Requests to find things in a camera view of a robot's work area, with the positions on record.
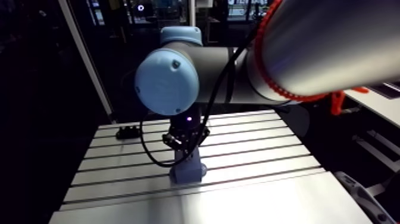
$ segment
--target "dark background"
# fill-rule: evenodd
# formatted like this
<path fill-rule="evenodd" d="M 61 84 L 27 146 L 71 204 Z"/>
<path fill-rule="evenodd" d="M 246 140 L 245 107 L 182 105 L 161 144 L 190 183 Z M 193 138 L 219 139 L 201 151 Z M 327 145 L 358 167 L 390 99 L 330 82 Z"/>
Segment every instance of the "dark background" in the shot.
<path fill-rule="evenodd" d="M 1 149 L 3 173 L 7 177 L 4 192 L 10 198 L 5 204 L 12 211 L 14 223 L 47 223 L 63 201 L 96 128 L 110 120 L 58 2 L 0 2 L 7 6 L 0 8 L 0 90 L 4 118 Z M 112 117 L 121 123 L 138 121 L 146 109 L 132 91 L 133 75 L 146 55 L 158 47 L 159 30 L 154 25 L 128 24 L 124 11 L 111 11 L 105 2 L 99 1 L 104 26 L 93 23 L 85 1 L 71 0 L 70 4 L 114 109 Z M 222 23 L 211 30 L 217 42 L 209 45 L 237 46 L 254 26 L 250 20 L 220 20 Z M 115 31 L 118 26 L 126 34 L 125 41 Z M 395 138 L 397 128 L 368 110 L 333 117 L 329 105 L 329 99 L 325 99 L 286 107 L 279 114 L 326 170 L 345 171 L 364 186 L 386 180 L 391 170 L 352 142 L 351 137 L 374 128 Z M 353 107 L 356 103 L 347 99 L 345 106 Z M 216 105 L 213 113 L 261 109 L 268 107 Z M 395 195 L 383 195 L 378 200 L 399 219 L 394 198 Z"/>

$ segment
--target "gray plastic part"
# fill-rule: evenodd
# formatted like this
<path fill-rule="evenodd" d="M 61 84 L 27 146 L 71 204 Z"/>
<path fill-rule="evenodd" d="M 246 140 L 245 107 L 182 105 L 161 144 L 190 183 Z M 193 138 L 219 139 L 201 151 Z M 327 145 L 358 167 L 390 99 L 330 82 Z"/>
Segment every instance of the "gray plastic part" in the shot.
<path fill-rule="evenodd" d="M 373 223 L 396 224 L 387 211 L 379 204 L 378 201 L 375 200 L 374 197 L 368 193 L 368 191 L 360 183 L 344 172 L 336 172 L 335 177 L 346 188 L 349 194 L 364 210 L 366 215 Z"/>
<path fill-rule="evenodd" d="M 227 47 L 197 47 L 187 42 L 172 42 L 166 44 L 165 48 L 171 48 L 179 51 L 193 62 L 199 76 L 200 91 L 197 102 L 208 102 L 214 85 L 220 75 L 222 69 L 229 60 L 229 49 Z M 266 97 L 262 97 L 254 91 L 247 77 L 245 69 L 247 50 L 237 58 L 235 62 L 235 82 L 233 87 L 232 104 L 268 104 L 279 105 L 287 101 L 274 101 Z M 225 103 L 227 92 L 228 75 L 221 84 L 218 95 L 215 99 L 216 103 Z"/>

